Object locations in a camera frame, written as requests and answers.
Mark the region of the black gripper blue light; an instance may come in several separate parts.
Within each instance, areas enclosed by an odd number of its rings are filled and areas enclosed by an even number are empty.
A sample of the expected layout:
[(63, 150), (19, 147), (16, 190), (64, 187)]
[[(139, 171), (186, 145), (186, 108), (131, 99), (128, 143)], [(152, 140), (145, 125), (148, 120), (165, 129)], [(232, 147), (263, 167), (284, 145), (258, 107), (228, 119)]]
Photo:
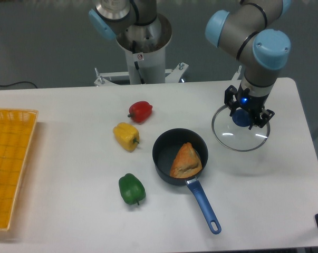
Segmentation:
[(237, 90), (233, 85), (230, 85), (225, 90), (224, 104), (230, 109), (229, 116), (233, 116), (239, 107), (248, 111), (250, 119), (249, 129), (251, 130), (252, 127), (263, 128), (275, 115), (274, 111), (264, 108), (267, 98), (268, 95), (252, 95), (250, 88), (242, 88), (240, 85)]

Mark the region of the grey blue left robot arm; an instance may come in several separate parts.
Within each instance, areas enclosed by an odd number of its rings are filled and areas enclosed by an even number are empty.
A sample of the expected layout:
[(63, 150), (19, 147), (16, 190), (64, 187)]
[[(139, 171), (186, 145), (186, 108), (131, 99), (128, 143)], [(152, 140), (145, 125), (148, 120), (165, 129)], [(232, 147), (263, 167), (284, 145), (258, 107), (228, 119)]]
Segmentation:
[[(280, 70), (277, 31), (268, 25), (280, 17), (285, 3), (241, 1), (240, 5), (234, 14), (217, 11), (207, 23), (205, 36), (246, 67), (239, 88), (225, 91), (224, 103), (231, 113), (247, 112), (250, 126), (263, 127), (274, 116), (264, 104)], [(131, 83), (165, 81), (165, 47), (172, 31), (155, 1), (96, 1), (89, 19), (99, 34), (117, 40), (124, 49)]]

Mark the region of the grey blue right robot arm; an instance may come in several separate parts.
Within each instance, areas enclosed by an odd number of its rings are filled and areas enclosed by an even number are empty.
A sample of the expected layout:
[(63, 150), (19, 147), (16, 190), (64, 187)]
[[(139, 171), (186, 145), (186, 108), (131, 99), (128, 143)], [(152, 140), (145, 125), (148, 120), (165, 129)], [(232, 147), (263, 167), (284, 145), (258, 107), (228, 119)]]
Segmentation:
[(245, 67), (238, 91), (227, 92), (225, 104), (232, 111), (246, 110), (252, 118), (271, 116), (264, 104), (287, 63), (291, 41), (268, 26), (287, 12), (291, 1), (241, 1), (240, 5), (234, 13), (217, 11), (206, 25), (205, 37)]

